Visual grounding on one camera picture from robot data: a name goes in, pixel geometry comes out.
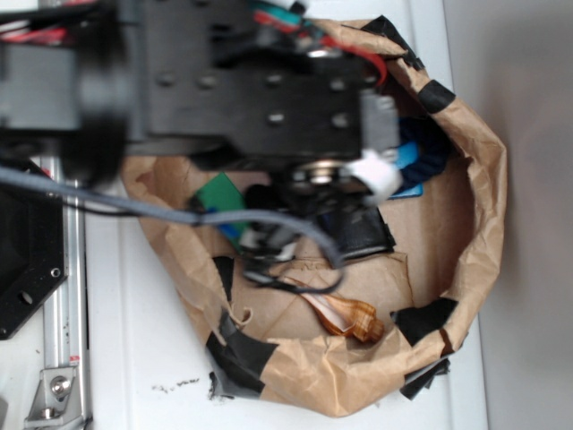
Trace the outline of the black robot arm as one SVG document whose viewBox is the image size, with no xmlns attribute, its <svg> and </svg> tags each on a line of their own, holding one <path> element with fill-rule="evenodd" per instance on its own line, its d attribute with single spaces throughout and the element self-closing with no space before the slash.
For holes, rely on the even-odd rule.
<svg viewBox="0 0 573 430">
<path fill-rule="evenodd" d="M 268 173 L 373 206 L 401 186 L 383 60 L 304 1 L 92 1 L 3 13 L 1 156 L 102 184 L 128 155 Z"/>
</svg>

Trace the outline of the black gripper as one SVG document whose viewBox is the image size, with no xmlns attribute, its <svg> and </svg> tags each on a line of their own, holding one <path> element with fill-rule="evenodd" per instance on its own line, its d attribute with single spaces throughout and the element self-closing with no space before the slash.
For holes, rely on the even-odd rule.
<svg viewBox="0 0 573 430">
<path fill-rule="evenodd" d="M 374 206 L 401 185 L 383 61 L 337 42 L 303 6 L 147 1 L 145 152 L 265 171 L 288 193 Z"/>
</svg>

